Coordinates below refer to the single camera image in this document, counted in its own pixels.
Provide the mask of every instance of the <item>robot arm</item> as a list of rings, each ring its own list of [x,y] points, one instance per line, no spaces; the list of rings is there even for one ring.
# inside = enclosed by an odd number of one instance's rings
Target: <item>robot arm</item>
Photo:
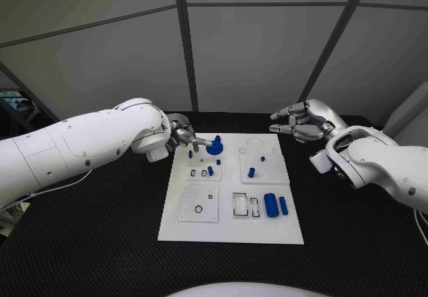
[[[272,119],[278,118],[278,113],[272,114]],[[305,101],[304,113],[307,119],[301,126],[314,123],[310,130],[301,129],[292,119],[289,125],[271,125],[269,129],[292,134],[300,142],[327,139],[326,149],[310,157],[317,171],[326,173],[333,169],[354,189],[370,183],[377,184],[398,202],[428,213],[428,149],[400,147],[373,128],[347,127],[338,115],[318,100]]]
[[[117,160],[131,147],[150,162],[179,145],[212,145],[181,114],[170,118],[135,98],[117,109],[88,113],[0,141],[0,209],[19,197]]]

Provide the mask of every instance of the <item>blue object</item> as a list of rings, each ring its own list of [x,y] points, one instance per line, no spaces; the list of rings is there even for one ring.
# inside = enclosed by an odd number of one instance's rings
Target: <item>blue object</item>
[[[287,209],[287,204],[285,204],[285,198],[284,197],[279,197],[279,204],[281,204],[282,215],[288,215],[288,209]]]
[[[212,141],[212,146],[207,147],[207,153],[210,155],[217,155],[223,151],[223,144],[220,143],[220,137],[216,136],[215,140]]]
[[[256,172],[256,170],[251,167],[249,168],[249,172],[248,172],[248,177],[252,178],[253,177],[253,173]]]
[[[265,213],[268,214],[269,218],[274,218],[279,215],[277,198],[272,193],[265,194]]]

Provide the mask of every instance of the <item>black mat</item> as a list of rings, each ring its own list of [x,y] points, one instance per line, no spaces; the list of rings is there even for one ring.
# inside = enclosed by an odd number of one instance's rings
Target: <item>black mat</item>
[[[265,114],[186,114],[199,132],[265,133],[271,124]],[[377,186],[354,191],[315,172],[307,158],[323,141],[302,145],[282,135],[279,143],[304,246],[157,242],[173,156],[150,164],[127,152],[81,184],[34,199],[0,249],[0,296],[164,296],[230,281],[331,296],[426,296],[412,210]]]

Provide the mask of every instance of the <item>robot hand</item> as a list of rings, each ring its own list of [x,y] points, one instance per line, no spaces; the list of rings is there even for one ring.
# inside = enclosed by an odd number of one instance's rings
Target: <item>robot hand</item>
[[[328,140],[347,128],[341,117],[317,99],[305,100],[285,107],[269,118],[275,120],[284,116],[288,116],[288,125],[271,125],[269,130],[292,134],[294,139],[301,143],[321,138]]]
[[[183,114],[167,114],[167,118],[170,119],[171,123],[171,137],[166,144],[168,152],[173,152],[179,145],[181,147],[187,147],[187,145],[191,143],[194,153],[197,153],[199,145],[212,145],[210,141],[196,137],[194,130],[189,123],[189,118]]]

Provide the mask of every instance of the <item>black textured surface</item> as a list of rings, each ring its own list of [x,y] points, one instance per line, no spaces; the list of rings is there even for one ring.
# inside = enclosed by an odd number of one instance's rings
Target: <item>black textured surface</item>
[[[265,114],[186,114],[197,132],[265,133],[271,124]],[[426,296],[412,210],[376,186],[353,191],[315,172],[307,158],[323,141],[282,135],[279,143],[304,246],[157,242],[173,156],[150,164],[128,152],[81,184],[34,198],[0,249],[0,296],[164,296],[230,281],[331,296]]]

